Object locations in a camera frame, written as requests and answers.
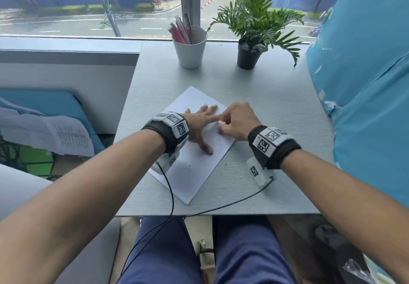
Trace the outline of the person's right hand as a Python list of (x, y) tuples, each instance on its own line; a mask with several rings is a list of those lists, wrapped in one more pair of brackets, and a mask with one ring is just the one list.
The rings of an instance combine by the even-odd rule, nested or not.
[(234, 132), (232, 137), (238, 141), (248, 141), (250, 132), (262, 125), (248, 102), (234, 102), (235, 106)]

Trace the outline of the person's left hand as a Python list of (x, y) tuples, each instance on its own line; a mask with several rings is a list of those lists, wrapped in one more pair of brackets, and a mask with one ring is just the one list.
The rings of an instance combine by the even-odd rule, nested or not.
[(218, 122), (219, 115), (205, 116), (204, 112), (208, 105), (200, 107), (200, 109), (192, 115), (183, 115), (189, 127), (188, 141), (197, 144), (198, 136), (203, 136), (203, 129), (214, 122)]

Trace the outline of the white paper sheet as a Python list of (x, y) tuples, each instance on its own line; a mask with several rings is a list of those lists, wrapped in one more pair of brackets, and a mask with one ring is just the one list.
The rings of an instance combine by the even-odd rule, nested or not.
[[(187, 108), (196, 112), (201, 106), (217, 105), (215, 114), (221, 114), (227, 107), (200, 90), (190, 86), (162, 112), (183, 113)], [(205, 154), (197, 144), (187, 142), (180, 155), (166, 172), (173, 194), (185, 204), (189, 204), (199, 189), (228, 152), (234, 139), (220, 135), (217, 123), (206, 126), (204, 140), (213, 149), (212, 155)]]

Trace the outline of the person's left forearm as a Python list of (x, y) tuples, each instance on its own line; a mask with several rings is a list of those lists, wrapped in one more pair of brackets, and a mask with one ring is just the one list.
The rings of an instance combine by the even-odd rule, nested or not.
[(9, 214), (0, 222), (0, 284), (54, 284), (165, 149), (157, 132), (141, 130)]

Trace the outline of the black plant pot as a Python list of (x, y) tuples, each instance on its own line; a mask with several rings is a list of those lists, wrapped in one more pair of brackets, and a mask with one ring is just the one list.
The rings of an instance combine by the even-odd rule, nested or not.
[(238, 42), (238, 67), (244, 70), (254, 69), (261, 54), (266, 50), (268, 50), (268, 47), (264, 43), (252, 45), (244, 38), (241, 38)]

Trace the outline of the pink pen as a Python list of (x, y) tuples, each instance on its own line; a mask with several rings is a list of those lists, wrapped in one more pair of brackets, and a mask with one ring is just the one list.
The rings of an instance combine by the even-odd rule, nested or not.
[(168, 31), (170, 32), (173, 41), (180, 43), (180, 44), (186, 44), (183, 34), (180, 33), (177, 27), (170, 26), (168, 28)]
[(170, 26), (177, 27), (179, 29), (180, 33), (183, 34), (182, 30), (177, 25), (175, 25), (174, 23), (171, 23)]

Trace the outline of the white pen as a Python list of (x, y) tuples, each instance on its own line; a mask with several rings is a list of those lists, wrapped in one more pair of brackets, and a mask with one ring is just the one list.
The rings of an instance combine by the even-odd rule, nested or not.
[(176, 16), (175, 17), (175, 22), (176, 22), (176, 25), (182, 30), (183, 35), (184, 35), (184, 37), (185, 37), (185, 39), (186, 39), (186, 41), (187, 41), (187, 43), (189, 45), (189, 40), (188, 40), (187, 34), (185, 32), (185, 29), (184, 29), (183, 21), (181, 20), (181, 18), (179, 16)]

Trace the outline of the dark grey pen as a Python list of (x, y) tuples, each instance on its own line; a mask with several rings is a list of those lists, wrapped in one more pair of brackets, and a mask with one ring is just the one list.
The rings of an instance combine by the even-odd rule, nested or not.
[(189, 19), (189, 16), (188, 16), (187, 13), (184, 14), (183, 20), (184, 20), (184, 29), (185, 29), (185, 32), (187, 34), (189, 44), (191, 45), (193, 43), (192, 26), (191, 26), (191, 22), (190, 22), (190, 19)]

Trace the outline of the person's right leg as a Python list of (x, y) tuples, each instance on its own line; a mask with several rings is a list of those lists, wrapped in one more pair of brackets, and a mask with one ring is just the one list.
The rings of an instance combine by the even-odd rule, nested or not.
[(214, 284), (298, 284), (265, 215), (212, 217)]

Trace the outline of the person's leg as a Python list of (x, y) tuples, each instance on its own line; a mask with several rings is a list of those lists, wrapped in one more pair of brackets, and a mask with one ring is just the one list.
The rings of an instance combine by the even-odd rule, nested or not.
[(265, 215), (212, 217), (214, 284), (298, 284)]
[(144, 216), (118, 284), (205, 284), (184, 219)]

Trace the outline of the person's left leg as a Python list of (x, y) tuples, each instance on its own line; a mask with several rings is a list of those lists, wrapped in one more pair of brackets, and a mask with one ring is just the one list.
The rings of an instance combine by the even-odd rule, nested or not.
[(205, 284), (184, 219), (144, 216), (118, 284)]

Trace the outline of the blue board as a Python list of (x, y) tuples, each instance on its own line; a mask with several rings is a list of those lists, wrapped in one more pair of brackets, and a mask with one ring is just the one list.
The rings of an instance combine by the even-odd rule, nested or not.
[(68, 91), (0, 89), (0, 107), (13, 109), (19, 114), (76, 118), (87, 129), (95, 153), (105, 149), (79, 100)]

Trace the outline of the printed paper sheet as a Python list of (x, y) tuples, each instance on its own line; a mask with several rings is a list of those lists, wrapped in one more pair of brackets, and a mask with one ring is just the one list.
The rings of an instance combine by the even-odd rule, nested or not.
[(95, 148), (81, 121), (15, 105), (0, 97), (0, 135), (7, 142), (22, 144), (60, 155), (93, 157)]

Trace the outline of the grey shoe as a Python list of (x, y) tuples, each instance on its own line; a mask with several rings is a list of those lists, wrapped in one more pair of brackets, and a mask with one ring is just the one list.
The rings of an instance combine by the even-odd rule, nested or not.
[(347, 240), (331, 225), (319, 225), (314, 233), (318, 240), (332, 250), (347, 243)]

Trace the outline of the clear plastic bag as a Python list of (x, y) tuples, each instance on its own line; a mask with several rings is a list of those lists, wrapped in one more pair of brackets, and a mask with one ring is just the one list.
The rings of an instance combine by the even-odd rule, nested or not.
[(348, 259), (343, 265), (343, 276), (346, 284), (376, 284), (368, 268), (363, 268), (353, 260)]

